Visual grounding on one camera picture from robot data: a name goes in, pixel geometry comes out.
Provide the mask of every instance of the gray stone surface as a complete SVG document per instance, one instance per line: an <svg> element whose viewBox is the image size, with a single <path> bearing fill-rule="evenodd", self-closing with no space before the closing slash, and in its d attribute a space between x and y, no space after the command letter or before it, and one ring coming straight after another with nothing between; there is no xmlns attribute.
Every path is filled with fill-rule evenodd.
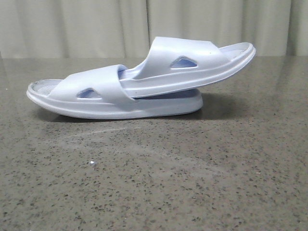
<svg viewBox="0 0 308 231"><path fill-rule="evenodd" d="M0 61L0 229L307 230L308 58L256 57L189 115L59 116L30 82L140 59Z"/></svg>

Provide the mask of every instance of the countertop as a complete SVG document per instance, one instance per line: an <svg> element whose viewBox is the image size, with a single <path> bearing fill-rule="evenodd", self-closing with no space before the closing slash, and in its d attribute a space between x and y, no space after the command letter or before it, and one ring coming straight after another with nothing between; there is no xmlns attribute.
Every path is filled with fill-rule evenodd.
<svg viewBox="0 0 308 231"><path fill-rule="evenodd" d="M141 59L0 60L0 229L308 229L308 57L256 57L170 117L59 116L29 83Z"/></svg>

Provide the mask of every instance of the white curtain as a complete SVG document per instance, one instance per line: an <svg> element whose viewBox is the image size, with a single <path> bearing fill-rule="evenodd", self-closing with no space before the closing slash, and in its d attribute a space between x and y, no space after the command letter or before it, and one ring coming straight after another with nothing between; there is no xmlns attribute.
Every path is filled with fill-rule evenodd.
<svg viewBox="0 0 308 231"><path fill-rule="evenodd" d="M155 36L308 55L308 0L0 0L2 58L145 57Z"/></svg>

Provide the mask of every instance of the triangular cutout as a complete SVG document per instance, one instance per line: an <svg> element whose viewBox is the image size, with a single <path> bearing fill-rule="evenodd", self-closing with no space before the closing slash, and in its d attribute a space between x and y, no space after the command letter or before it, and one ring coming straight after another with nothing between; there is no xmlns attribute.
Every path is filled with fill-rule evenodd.
<svg viewBox="0 0 308 231"><path fill-rule="evenodd" d="M83 99L101 99L102 97L97 93L94 89L88 88L77 95L78 98L83 98Z"/></svg>
<svg viewBox="0 0 308 231"><path fill-rule="evenodd" d="M173 64L171 65L171 68L186 68L186 67L195 67L195 66L197 66L197 63L195 63L190 58L182 56L173 62Z"/></svg>

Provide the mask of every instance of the slide sandal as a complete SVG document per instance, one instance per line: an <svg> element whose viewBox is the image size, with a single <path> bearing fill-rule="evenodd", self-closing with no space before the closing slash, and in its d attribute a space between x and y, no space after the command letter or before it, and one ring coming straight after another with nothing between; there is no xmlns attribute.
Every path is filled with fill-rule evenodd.
<svg viewBox="0 0 308 231"><path fill-rule="evenodd" d="M156 37L147 58L119 79L133 98L194 89L232 76L255 53L248 42L217 48L209 41Z"/></svg>
<svg viewBox="0 0 308 231"><path fill-rule="evenodd" d="M133 99L118 79L122 65L113 65L31 83L27 96L39 106L60 114L90 119L129 119L187 114L203 106L197 89Z"/></svg>

